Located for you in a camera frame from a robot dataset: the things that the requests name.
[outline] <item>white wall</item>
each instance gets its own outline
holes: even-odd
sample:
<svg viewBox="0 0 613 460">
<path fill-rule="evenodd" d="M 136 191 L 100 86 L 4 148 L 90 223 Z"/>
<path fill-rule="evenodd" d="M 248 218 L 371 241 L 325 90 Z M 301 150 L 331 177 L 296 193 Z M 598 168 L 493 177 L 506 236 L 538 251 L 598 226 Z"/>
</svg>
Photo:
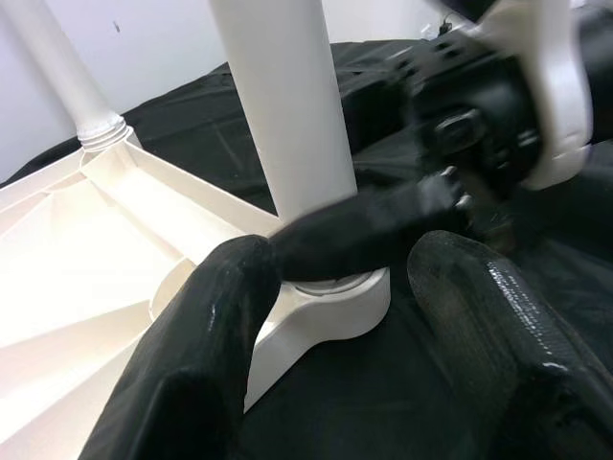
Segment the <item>white wall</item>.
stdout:
<svg viewBox="0 0 613 460">
<path fill-rule="evenodd" d="M 207 0 L 47 3 L 120 113 L 225 60 Z M 424 25 L 436 30 L 440 20 L 424 0 L 324 0 L 324 8 L 332 42 L 419 37 Z M 0 12 L 0 181 L 74 135 L 59 100 Z"/>
</svg>

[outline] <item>white pole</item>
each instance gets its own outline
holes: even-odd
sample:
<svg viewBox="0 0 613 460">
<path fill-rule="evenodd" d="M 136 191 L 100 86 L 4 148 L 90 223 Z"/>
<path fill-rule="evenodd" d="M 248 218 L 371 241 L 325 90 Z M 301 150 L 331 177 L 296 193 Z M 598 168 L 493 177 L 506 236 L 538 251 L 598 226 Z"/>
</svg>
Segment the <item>white pole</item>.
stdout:
<svg viewBox="0 0 613 460">
<path fill-rule="evenodd" d="M 56 91 L 87 151 L 103 150 L 130 132 L 100 89 L 43 0 L 0 0 L 0 6 Z"/>
<path fill-rule="evenodd" d="M 356 193 L 320 0 L 211 0 L 277 212 Z"/>
</svg>

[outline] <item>white plastic tube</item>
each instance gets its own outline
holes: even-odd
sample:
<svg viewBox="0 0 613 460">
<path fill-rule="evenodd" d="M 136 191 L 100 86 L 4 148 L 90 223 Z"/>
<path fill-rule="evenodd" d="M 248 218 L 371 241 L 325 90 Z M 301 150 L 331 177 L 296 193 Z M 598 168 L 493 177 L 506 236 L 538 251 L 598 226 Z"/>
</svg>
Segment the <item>white plastic tube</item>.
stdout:
<svg viewBox="0 0 613 460">
<path fill-rule="evenodd" d="M 43 0 L 0 0 L 7 18 L 56 91 L 88 151 L 103 150 L 129 134 Z"/>
<path fill-rule="evenodd" d="M 279 217 L 356 193 L 320 0 L 211 0 Z"/>
</svg>

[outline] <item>black cloth surface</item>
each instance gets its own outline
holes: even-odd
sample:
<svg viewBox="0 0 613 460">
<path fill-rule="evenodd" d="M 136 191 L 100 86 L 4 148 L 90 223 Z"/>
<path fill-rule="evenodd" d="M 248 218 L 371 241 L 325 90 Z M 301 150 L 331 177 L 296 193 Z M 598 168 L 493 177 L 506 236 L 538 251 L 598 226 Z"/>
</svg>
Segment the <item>black cloth surface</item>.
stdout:
<svg viewBox="0 0 613 460">
<path fill-rule="evenodd" d="M 411 41 L 333 45 L 341 95 L 386 70 Z M 227 66 L 125 114 L 143 147 L 172 164 L 274 212 Z M 350 129 L 360 187 L 423 177 L 409 130 L 372 143 Z M 78 147 L 43 153 L 7 183 Z M 594 147 L 574 179 L 541 193 L 518 191 L 511 259 L 613 371 L 613 146 Z M 370 333 L 315 346 L 247 413 L 241 449 L 253 459 L 471 459 L 462 404 L 438 365 L 409 288 L 392 267 L 392 302 Z"/>
</svg>

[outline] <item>white plastic part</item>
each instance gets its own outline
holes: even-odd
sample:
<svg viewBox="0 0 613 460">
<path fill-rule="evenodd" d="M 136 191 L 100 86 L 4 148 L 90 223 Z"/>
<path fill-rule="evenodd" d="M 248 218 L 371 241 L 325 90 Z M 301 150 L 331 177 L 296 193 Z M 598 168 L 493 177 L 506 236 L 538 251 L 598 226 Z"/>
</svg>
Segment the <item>white plastic part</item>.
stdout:
<svg viewBox="0 0 613 460">
<path fill-rule="evenodd" d="M 572 0 L 503 0 L 477 35 L 518 56 L 536 103 L 544 149 L 530 189 L 544 189 L 577 174 L 592 135 L 592 103 L 572 17 Z"/>
<path fill-rule="evenodd" d="M 79 455 L 139 337 L 221 242 L 281 221 L 128 141 L 0 190 L 0 458 Z M 374 327 L 380 270 L 344 292 L 283 285 L 254 350 L 248 409 L 310 347 Z"/>
<path fill-rule="evenodd" d="M 0 7 L 75 122 L 83 147 L 101 151 L 124 140 L 124 118 L 111 110 L 45 2 L 0 0 Z"/>
<path fill-rule="evenodd" d="M 279 216 L 356 193 L 320 0 L 211 0 Z"/>
</svg>

